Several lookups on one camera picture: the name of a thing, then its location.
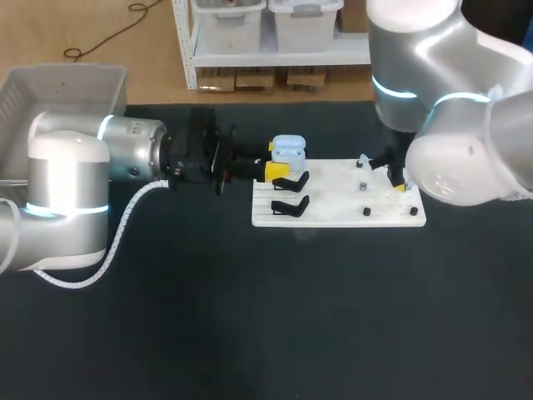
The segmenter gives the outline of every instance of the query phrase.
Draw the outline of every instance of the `black mat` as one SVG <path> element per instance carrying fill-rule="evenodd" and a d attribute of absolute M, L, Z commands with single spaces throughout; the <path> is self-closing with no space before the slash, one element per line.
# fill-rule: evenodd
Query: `black mat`
<path fill-rule="evenodd" d="M 189 107 L 130 107 L 180 129 Z M 377 154 L 369 103 L 220 106 L 314 158 Z M 113 187 L 116 228 L 133 187 Z M 533 202 L 424 197 L 409 229 L 251 225 L 252 185 L 150 194 L 105 278 L 0 278 L 0 399 L 533 398 Z M 79 278 L 91 271 L 70 272 Z"/>

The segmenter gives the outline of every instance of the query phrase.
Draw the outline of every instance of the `glowing blue light ring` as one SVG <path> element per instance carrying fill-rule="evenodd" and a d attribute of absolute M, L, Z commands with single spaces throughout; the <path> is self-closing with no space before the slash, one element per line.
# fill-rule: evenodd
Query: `glowing blue light ring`
<path fill-rule="evenodd" d="M 387 89 L 376 80 L 374 75 L 372 75 L 372 81 L 376 85 L 376 88 L 380 89 L 382 92 L 388 94 L 389 96 L 393 96 L 394 98 L 417 98 L 417 95 L 411 92 L 395 92 L 394 90 Z"/>
<path fill-rule="evenodd" d="M 108 115 L 107 117 L 103 119 L 102 123 L 100 124 L 100 128 L 98 129 L 98 136 L 97 136 L 98 140 L 103 139 L 103 134 L 106 132 L 107 123 L 109 122 L 111 118 L 113 118 L 113 115 Z"/>
<path fill-rule="evenodd" d="M 33 204 L 26 204 L 26 211 L 32 215 L 38 217 L 53 217 L 54 215 L 64 215 L 66 217 L 72 217 L 77 215 L 97 214 L 104 213 L 109 209 L 109 206 L 95 207 L 95 208 L 74 208 L 69 209 L 67 212 L 64 210 L 58 210 L 51 207 L 39 207 Z"/>
<path fill-rule="evenodd" d="M 441 97 L 435 105 L 445 102 L 446 100 L 451 100 L 453 98 L 467 98 L 469 100 L 474 100 L 475 102 L 479 103 L 488 103 L 491 99 L 483 94 L 478 93 L 468 93 L 468 92 L 458 92 L 458 93 L 450 93 L 446 94 L 445 96 Z"/>

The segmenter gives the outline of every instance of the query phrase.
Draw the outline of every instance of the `white plastic container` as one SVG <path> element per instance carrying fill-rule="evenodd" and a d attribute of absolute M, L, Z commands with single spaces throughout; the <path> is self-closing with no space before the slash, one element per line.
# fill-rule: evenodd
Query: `white plastic container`
<path fill-rule="evenodd" d="M 258 53 L 267 0 L 192 0 L 212 54 Z"/>
<path fill-rule="evenodd" d="M 276 14 L 279 53 L 325 52 L 344 0 L 268 0 Z"/>

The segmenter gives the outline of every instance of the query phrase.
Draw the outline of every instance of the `plastic storage box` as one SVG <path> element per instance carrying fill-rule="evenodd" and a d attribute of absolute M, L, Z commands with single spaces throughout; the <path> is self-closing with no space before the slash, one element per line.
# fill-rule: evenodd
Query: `plastic storage box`
<path fill-rule="evenodd" d="M 213 54 L 258 53 L 267 0 L 192 0 Z"/>
<path fill-rule="evenodd" d="M 16 67 L 0 88 L 0 198 L 26 202 L 27 133 L 43 111 L 124 115 L 124 67 L 43 64 Z"/>
<path fill-rule="evenodd" d="M 333 39 L 336 12 L 344 0 L 268 0 L 276 14 L 280 53 L 318 53 Z"/>

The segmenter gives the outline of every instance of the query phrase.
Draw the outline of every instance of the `coiled white cable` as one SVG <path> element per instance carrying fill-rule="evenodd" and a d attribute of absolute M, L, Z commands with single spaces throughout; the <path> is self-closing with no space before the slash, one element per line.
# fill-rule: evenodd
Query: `coiled white cable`
<path fill-rule="evenodd" d="M 164 187 L 168 188 L 168 181 L 150 182 L 147 185 L 141 187 L 141 189 L 137 193 L 135 193 L 135 195 L 132 197 L 130 202 L 127 204 L 126 209 L 124 210 L 124 214 L 122 215 L 120 223 L 118 224 L 117 233 L 115 233 L 115 238 L 113 239 L 111 248 L 109 249 L 109 252 L 107 253 L 105 261 L 103 262 L 102 266 L 98 269 L 98 271 L 96 271 L 96 273 L 92 275 L 90 278 L 86 279 L 85 281 L 81 281 L 81 282 L 65 282 L 65 281 L 59 280 L 57 278 L 54 278 L 48 275 L 44 271 L 34 271 L 34 272 L 39 277 L 44 279 L 45 281 L 50 282 L 52 285 L 59 286 L 60 288 L 83 289 L 83 288 L 86 288 L 87 286 L 92 285 L 98 279 L 102 277 L 102 275 L 107 271 L 107 269 L 111 265 L 111 261 L 115 257 L 115 253 L 117 252 L 117 249 L 118 249 L 118 244 L 120 243 L 122 234 L 124 233 L 124 229 L 126 228 L 127 220 L 130 218 L 132 210 L 137 205 L 137 202 L 141 199 L 142 196 L 144 196 L 146 193 L 150 192 L 151 190 L 158 189 L 158 188 L 164 188 Z"/>
<path fill-rule="evenodd" d="M 13 222 L 14 227 L 11 234 L 11 241 L 9 242 L 9 248 L 6 253 L 6 257 L 4 257 L 2 263 L 0 263 L 0 275 L 9 267 L 9 264 L 11 264 L 11 261 L 13 261 L 13 258 L 15 257 L 15 252 L 18 248 L 18 242 L 20 241 L 20 229 L 21 229 L 21 220 L 22 217 L 20 215 L 20 210 L 17 207 L 17 204 L 15 204 L 14 201 L 8 200 L 6 198 L 0 198 L 0 203 L 6 203 L 13 213 Z"/>

